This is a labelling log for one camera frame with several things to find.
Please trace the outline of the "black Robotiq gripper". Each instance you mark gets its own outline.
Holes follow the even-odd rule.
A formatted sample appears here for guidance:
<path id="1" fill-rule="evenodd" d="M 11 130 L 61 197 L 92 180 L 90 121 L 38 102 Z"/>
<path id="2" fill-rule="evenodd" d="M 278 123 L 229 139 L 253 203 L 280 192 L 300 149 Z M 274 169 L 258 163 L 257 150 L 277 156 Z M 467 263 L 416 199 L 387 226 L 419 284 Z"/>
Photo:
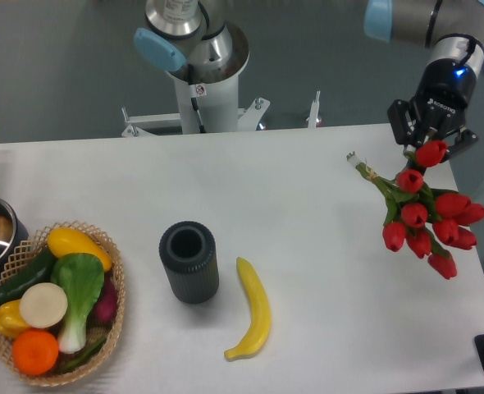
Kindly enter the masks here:
<path id="1" fill-rule="evenodd" d="M 464 127 L 476 82 L 475 72 L 461 62 L 443 58 L 428 64 L 415 95 L 396 99 L 387 109 L 396 144 L 417 149 L 426 138 L 453 136 L 443 163 L 476 144 L 478 135 Z"/>

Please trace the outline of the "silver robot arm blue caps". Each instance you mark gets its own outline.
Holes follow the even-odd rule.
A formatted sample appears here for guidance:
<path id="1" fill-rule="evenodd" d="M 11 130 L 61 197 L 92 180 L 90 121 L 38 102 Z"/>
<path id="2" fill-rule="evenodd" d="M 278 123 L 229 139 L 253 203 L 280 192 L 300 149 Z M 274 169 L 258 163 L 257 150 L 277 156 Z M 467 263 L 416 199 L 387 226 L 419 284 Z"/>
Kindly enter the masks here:
<path id="1" fill-rule="evenodd" d="M 371 1 L 363 28 L 371 38 L 431 51 L 413 97 L 387 110 L 395 142 L 420 149 L 451 138 L 444 160 L 475 144 L 465 113 L 484 63 L 484 1 Z"/>

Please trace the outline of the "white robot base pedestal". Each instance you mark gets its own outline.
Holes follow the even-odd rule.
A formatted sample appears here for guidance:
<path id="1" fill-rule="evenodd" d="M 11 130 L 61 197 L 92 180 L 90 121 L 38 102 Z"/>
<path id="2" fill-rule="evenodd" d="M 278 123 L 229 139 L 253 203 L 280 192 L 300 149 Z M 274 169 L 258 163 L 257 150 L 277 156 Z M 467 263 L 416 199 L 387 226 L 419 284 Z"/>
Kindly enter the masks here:
<path id="1" fill-rule="evenodd" d="M 173 80 L 185 134 L 233 132 L 239 75 L 249 60 L 242 30 L 226 19 L 226 1 L 148 1 L 134 45 Z"/>

